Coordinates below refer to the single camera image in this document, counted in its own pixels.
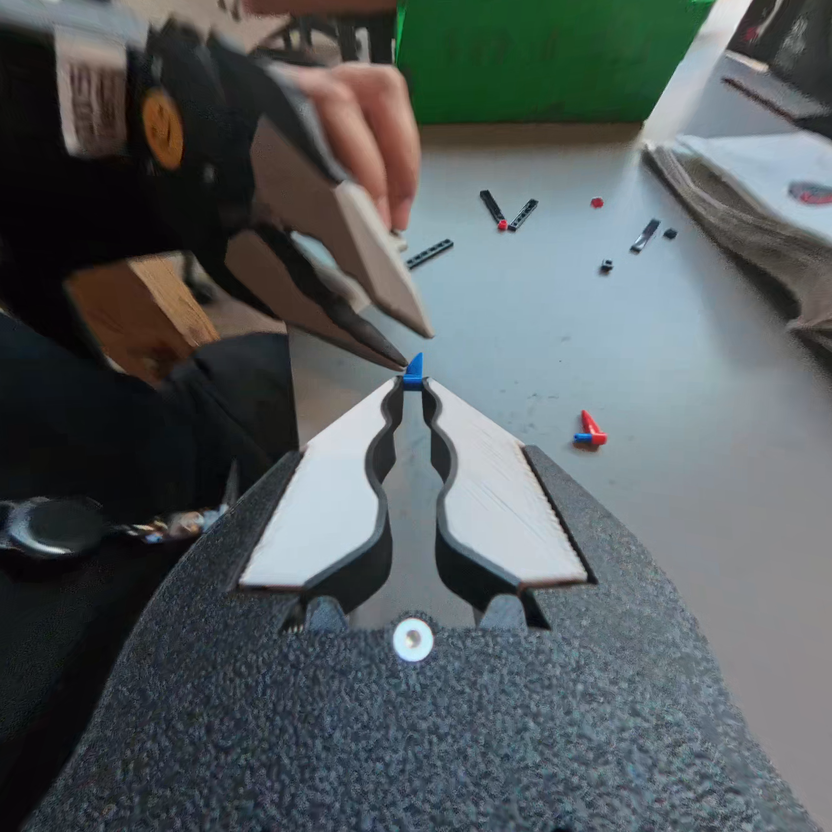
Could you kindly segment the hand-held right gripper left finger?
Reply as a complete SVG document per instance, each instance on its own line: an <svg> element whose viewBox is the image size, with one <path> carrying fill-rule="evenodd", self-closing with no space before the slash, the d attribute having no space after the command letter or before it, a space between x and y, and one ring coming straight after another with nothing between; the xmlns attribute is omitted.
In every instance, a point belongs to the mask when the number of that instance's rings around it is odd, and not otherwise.
<svg viewBox="0 0 832 832"><path fill-rule="evenodd" d="M383 483L396 462L403 393L393 377L306 444L241 589L330 597L354 611L385 584L393 544Z"/></svg>

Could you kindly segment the instruction booklet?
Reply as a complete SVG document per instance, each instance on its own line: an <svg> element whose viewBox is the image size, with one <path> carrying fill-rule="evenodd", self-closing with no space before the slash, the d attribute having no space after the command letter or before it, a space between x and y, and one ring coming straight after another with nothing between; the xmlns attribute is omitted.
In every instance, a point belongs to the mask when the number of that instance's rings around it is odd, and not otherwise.
<svg viewBox="0 0 832 832"><path fill-rule="evenodd" d="M682 135L641 156L713 242L792 298L787 329L830 355L830 140Z"/></svg>

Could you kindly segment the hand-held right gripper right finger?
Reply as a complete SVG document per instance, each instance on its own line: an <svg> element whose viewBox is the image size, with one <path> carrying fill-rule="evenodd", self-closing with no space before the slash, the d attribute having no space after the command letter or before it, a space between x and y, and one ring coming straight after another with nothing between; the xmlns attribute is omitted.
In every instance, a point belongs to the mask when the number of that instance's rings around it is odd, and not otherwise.
<svg viewBox="0 0 832 832"><path fill-rule="evenodd" d="M533 592L589 582L589 567L525 443L436 380L422 382L431 463L442 480L435 562L477 612L498 596L538 612Z"/></svg>

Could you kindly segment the green plastic bin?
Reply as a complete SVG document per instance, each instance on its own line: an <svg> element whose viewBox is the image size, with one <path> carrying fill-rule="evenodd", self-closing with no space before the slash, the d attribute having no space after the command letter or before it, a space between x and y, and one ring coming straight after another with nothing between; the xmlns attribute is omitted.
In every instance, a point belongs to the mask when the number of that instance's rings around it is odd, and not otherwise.
<svg viewBox="0 0 832 832"><path fill-rule="evenodd" d="M398 2L395 58L422 126L641 123L712 6Z"/></svg>

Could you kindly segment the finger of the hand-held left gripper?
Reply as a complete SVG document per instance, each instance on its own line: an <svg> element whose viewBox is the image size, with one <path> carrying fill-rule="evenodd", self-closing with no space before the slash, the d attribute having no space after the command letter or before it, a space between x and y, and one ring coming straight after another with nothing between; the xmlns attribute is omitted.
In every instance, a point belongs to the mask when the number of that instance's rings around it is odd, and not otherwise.
<svg viewBox="0 0 832 832"><path fill-rule="evenodd" d="M314 238L388 317L433 338L429 314L368 192L336 162L319 130L300 146L259 119L250 148L257 202L272 221Z"/></svg>
<svg viewBox="0 0 832 832"><path fill-rule="evenodd" d="M231 239L224 265L237 283L288 328L386 369L403 370L408 360L362 316L369 297L357 283L284 234L277 232L276 237L288 263L254 230Z"/></svg>

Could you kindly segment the wooden post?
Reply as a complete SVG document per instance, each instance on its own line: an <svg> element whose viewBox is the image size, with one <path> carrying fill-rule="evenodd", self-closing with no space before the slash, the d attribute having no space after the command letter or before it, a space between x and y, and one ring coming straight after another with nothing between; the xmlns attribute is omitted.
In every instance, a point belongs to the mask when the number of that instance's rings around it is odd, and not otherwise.
<svg viewBox="0 0 832 832"><path fill-rule="evenodd" d="M220 339L167 255L80 270L67 289L105 356L154 387Z"/></svg>

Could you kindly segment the long black holed toy beam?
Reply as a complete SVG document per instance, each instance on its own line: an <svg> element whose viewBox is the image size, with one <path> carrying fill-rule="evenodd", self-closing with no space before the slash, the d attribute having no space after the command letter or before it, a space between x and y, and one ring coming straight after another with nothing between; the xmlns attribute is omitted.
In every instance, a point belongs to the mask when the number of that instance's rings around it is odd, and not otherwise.
<svg viewBox="0 0 832 832"><path fill-rule="evenodd" d="M439 257L443 253L452 249L454 243L451 239L444 239L436 244L431 245L425 250L409 257L405 261L405 265L409 270L414 270L422 265L430 262L431 260Z"/></svg>

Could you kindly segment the black badge reel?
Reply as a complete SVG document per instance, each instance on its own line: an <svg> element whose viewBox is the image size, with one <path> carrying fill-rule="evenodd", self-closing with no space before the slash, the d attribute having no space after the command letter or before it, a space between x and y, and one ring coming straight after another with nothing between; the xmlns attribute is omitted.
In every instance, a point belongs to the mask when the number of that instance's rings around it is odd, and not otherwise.
<svg viewBox="0 0 832 832"><path fill-rule="evenodd" d="M108 525L95 502L80 497L34 497L2 503L2 547L38 561L66 560L96 548Z"/></svg>

